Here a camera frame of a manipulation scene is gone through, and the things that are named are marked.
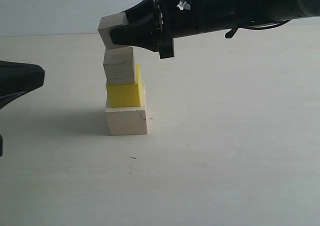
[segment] block tower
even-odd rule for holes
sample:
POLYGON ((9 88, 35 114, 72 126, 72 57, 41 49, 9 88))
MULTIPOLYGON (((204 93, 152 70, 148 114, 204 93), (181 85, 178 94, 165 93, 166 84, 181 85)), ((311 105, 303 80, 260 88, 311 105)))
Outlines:
POLYGON ((98 32, 105 45, 103 68, 107 99, 105 114, 110 135, 144 135, 148 133, 146 86, 140 65, 135 64, 134 48, 113 44, 110 30, 127 25, 126 13, 102 17, 98 32))

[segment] wire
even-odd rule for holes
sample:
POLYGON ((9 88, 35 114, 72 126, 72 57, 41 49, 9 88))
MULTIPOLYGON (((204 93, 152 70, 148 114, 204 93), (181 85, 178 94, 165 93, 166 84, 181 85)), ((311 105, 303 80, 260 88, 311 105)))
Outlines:
POLYGON ((285 24, 289 23, 290 21, 291 20, 286 20, 286 21, 283 21, 283 22, 280 22, 280 23, 277 23, 274 25, 270 25, 270 26, 265 26, 265 27, 243 27, 243 29, 246 29, 246 30, 270 30, 270 29, 274 29, 274 28, 280 27, 282 25, 285 25, 285 24))

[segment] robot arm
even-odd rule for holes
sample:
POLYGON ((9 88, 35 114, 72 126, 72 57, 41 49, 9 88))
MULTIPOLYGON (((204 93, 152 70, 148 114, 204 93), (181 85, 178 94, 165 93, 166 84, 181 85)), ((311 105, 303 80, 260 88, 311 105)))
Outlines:
POLYGON ((264 30, 290 20, 319 17, 320 0, 143 0, 124 11, 128 24, 113 28, 116 45, 137 46, 174 57, 174 40, 230 29, 264 30))

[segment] stacked blocks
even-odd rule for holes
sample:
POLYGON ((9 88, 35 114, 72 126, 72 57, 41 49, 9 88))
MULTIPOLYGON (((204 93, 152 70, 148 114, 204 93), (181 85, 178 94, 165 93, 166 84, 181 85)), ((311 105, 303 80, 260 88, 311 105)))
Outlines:
POLYGON ((106 76, 105 113, 110 135, 147 134, 146 91, 140 65, 131 46, 113 44, 110 29, 127 24, 125 13, 103 17, 98 31, 106 47, 103 68, 106 76))

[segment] white wall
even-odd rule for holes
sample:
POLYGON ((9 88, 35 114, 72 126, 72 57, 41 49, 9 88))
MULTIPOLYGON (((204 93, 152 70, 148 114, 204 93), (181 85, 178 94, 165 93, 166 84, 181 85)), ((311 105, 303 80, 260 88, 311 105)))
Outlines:
MULTIPOLYGON (((142 0, 0 0, 0 36, 96 33, 102 16, 142 0)), ((319 18, 294 22, 320 23, 319 18)))

